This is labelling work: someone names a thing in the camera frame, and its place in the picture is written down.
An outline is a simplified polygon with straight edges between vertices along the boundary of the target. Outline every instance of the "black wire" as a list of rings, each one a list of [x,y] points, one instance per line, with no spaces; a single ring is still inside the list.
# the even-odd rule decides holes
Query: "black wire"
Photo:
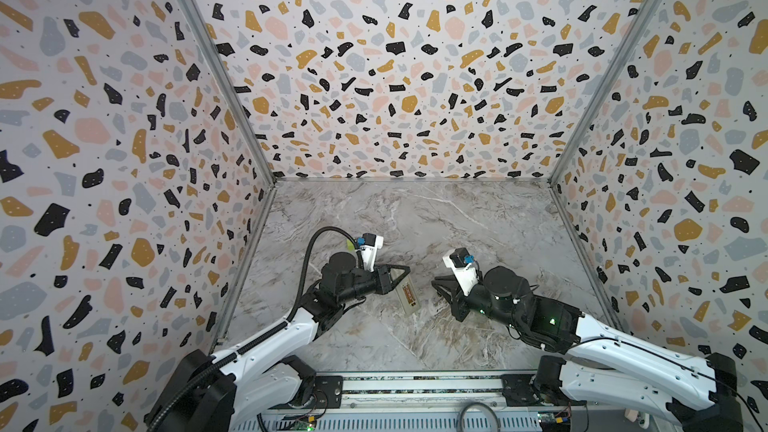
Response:
[[[216,362],[216,364],[208,366],[208,368],[203,369],[201,372],[195,375],[189,382],[187,382],[185,386],[181,388],[181,390],[176,393],[175,396],[173,396],[173,398],[168,401],[168,404],[162,410],[160,410],[160,412],[158,412],[158,415],[154,417],[152,422],[150,422],[149,427],[147,427],[147,432],[155,432],[183,396],[187,395],[192,389],[200,385],[200,382],[210,377],[215,371],[221,369],[223,366],[227,365],[229,362],[235,359],[237,359],[237,354],[233,352],[232,354],[229,354],[225,358]]]
[[[587,427],[584,427],[584,430],[581,432],[587,432],[587,430],[589,430],[589,407],[587,407],[587,402],[584,402],[584,413],[587,415]]]
[[[642,350],[643,352],[646,352],[646,353],[648,353],[648,354],[651,354],[651,355],[654,355],[654,356],[656,356],[656,357],[658,357],[658,358],[660,358],[660,359],[666,360],[667,362],[670,362],[670,363],[672,363],[672,364],[675,364],[675,365],[677,365],[677,367],[679,367],[679,368],[681,368],[681,369],[683,369],[683,370],[687,370],[687,371],[691,372],[692,374],[696,374],[696,375],[699,375],[699,376],[701,376],[701,377],[703,377],[703,378],[705,378],[705,379],[710,379],[710,380],[712,380],[712,381],[713,381],[713,382],[715,382],[716,384],[720,384],[720,385],[723,385],[723,386],[725,386],[726,388],[728,388],[729,390],[731,390],[731,391],[732,391],[732,392],[733,392],[733,393],[734,393],[734,394],[735,394],[735,395],[736,395],[736,396],[739,398],[739,400],[741,400],[741,403],[742,403],[742,404],[744,404],[744,407],[745,407],[745,408],[746,408],[746,409],[747,409],[747,410],[750,412],[750,415],[752,416],[752,420],[754,420],[754,421],[755,421],[755,424],[756,424],[756,425],[757,425],[757,427],[760,429],[760,432],[765,432],[765,431],[764,431],[764,429],[763,429],[763,426],[762,426],[762,425],[760,425],[760,422],[758,421],[757,417],[755,417],[755,414],[754,414],[754,412],[752,411],[752,408],[749,406],[749,404],[746,402],[746,400],[744,400],[744,398],[743,398],[743,397],[741,397],[741,394],[739,394],[739,391],[738,391],[738,390],[736,390],[735,388],[733,388],[733,387],[731,387],[730,385],[726,384],[725,382],[723,382],[723,381],[722,381],[722,380],[720,380],[720,379],[716,379],[716,378],[714,378],[714,377],[710,377],[709,375],[706,375],[706,374],[702,374],[701,372],[699,372],[699,371],[697,371],[697,370],[694,370],[694,369],[692,369],[692,368],[690,368],[690,367],[687,367],[687,366],[685,366],[685,365],[682,365],[681,363],[679,363],[679,362],[676,362],[675,360],[672,360],[672,359],[670,359],[670,358],[666,358],[665,356],[663,356],[663,355],[661,355],[661,354],[657,354],[656,352],[654,352],[654,351],[652,351],[652,350],[648,350],[648,349],[646,349],[646,348],[644,348],[644,347],[641,347],[641,346],[639,346],[639,345],[635,345],[635,344],[632,344],[632,343],[630,343],[630,342],[620,341],[620,340],[618,340],[618,339],[615,339],[615,338],[612,338],[612,337],[596,337],[596,338],[591,338],[591,339],[589,339],[589,340],[587,340],[587,341],[583,341],[583,342],[581,342],[581,343],[579,343],[579,344],[571,345],[571,347],[569,347],[569,348],[568,348],[568,350],[566,350],[566,352],[568,352],[568,351],[569,351],[569,350],[571,350],[572,348],[576,348],[576,347],[578,347],[578,346],[580,346],[580,345],[583,345],[583,344],[587,344],[587,343],[589,343],[589,342],[595,342],[595,341],[613,341],[613,342],[618,342],[618,343],[620,343],[620,344],[629,345],[630,347],[634,347],[634,348],[636,348],[636,349]]]
[[[538,284],[533,284],[533,285],[531,286],[530,290],[528,290],[528,292],[527,292],[526,294],[524,294],[524,295],[521,295],[520,297],[518,297],[518,299],[520,299],[520,300],[523,300],[523,299],[524,299],[524,298],[526,298],[527,296],[529,296],[529,295],[533,295],[533,291],[534,291],[534,290],[536,290],[537,288],[538,288]]]
[[[323,392],[322,390],[318,390],[318,392],[320,392],[322,395],[326,396],[326,408],[322,411],[322,414],[315,416],[315,421],[317,421],[319,418],[321,418],[323,415],[325,415],[326,412],[328,411],[328,395],[325,392]]]
[[[219,360],[215,364],[209,365],[207,368],[201,370],[197,375],[192,377],[185,386],[179,390],[176,395],[174,395],[170,400],[168,400],[168,403],[163,407],[160,412],[154,417],[152,422],[150,422],[149,427],[147,427],[147,432],[157,432],[158,428],[160,427],[160,424],[163,423],[163,420],[170,414],[170,411],[176,406],[179,400],[181,400],[185,395],[187,395],[189,392],[191,392],[193,389],[195,389],[198,385],[200,385],[204,380],[208,379],[214,372],[221,369],[223,366],[227,365],[229,362],[232,362],[233,360],[237,360],[237,358],[241,355],[243,355],[248,350],[251,350],[258,344],[261,344],[268,338],[272,337],[277,332],[280,332],[282,330],[285,330],[285,327],[288,325],[287,322],[281,322],[280,324],[276,325],[275,327],[272,327],[270,330],[264,332],[259,337],[255,338],[253,341],[248,342],[243,347],[237,349],[237,352],[233,352],[229,355],[227,355],[225,358]]]
[[[366,299],[367,299],[367,297],[363,297],[363,298],[362,298],[362,300],[361,300],[360,302],[356,302],[356,303],[352,304],[351,306],[349,306],[349,307],[345,308],[345,309],[343,310],[343,312],[341,312],[341,315],[344,315],[344,314],[346,314],[347,312],[349,312],[351,309],[354,309],[354,308],[355,308],[355,307],[357,307],[358,305],[363,305],[363,304],[366,302]]]
[[[315,240],[323,233],[328,231],[334,231],[338,232],[339,234],[346,237],[348,241],[352,243],[352,245],[357,249],[357,262],[358,266],[362,268],[362,254],[360,253],[360,246],[357,245],[357,242],[350,234],[348,234],[346,231],[333,226],[327,226],[327,227],[321,227],[312,235],[312,238],[310,239],[310,243],[306,246],[306,252],[304,252],[304,262],[301,265],[301,276],[299,277],[299,288],[296,291],[296,300],[293,301],[293,307],[290,310],[290,313],[288,314],[288,318],[286,319],[288,322],[293,321],[293,318],[296,316],[296,312],[299,311],[299,303],[301,302],[301,296],[304,295],[304,283],[306,282],[306,269],[310,266],[310,255],[312,255],[312,246],[315,245]]]
[[[559,416],[560,414],[562,414],[563,412],[566,412],[566,411],[568,412],[568,418],[570,419],[571,418],[571,403],[570,402],[568,403],[568,406],[566,408],[564,408],[561,411],[557,412],[554,416],[557,417],[557,416]]]
[[[308,288],[307,290],[308,290],[308,291],[311,291],[311,290],[313,290],[315,287],[317,287],[317,285],[320,283],[320,281],[321,281],[321,280],[322,280],[322,279],[321,279],[321,278],[319,278],[319,279],[317,279],[316,281],[314,281],[314,282],[312,283],[312,285],[310,285],[310,288]]]
[[[510,331],[509,329],[510,329],[510,327],[507,327],[507,334],[509,334],[509,337],[512,337],[512,331]],[[517,337],[512,337],[512,338],[513,338],[515,341],[519,341],[519,340],[520,340],[520,337],[522,337],[522,336],[521,336],[521,335],[520,335],[520,333],[518,332],[518,336],[517,336]]]
[[[291,417],[289,419],[288,418],[283,418],[284,420],[293,420],[293,423],[283,427],[282,429],[278,429],[278,430],[292,430],[291,427],[294,427],[296,424],[298,424],[299,420],[302,420],[302,419],[305,419],[305,418],[308,418],[309,416],[311,416],[312,412],[315,411],[315,404],[317,404],[317,396],[312,394],[312,397],[315,399],[315,401],[312,402],[312,408],[310,409],[309,412],[307,412],[306,414],[302,414],[300,416],[297,416],[297,417]]]

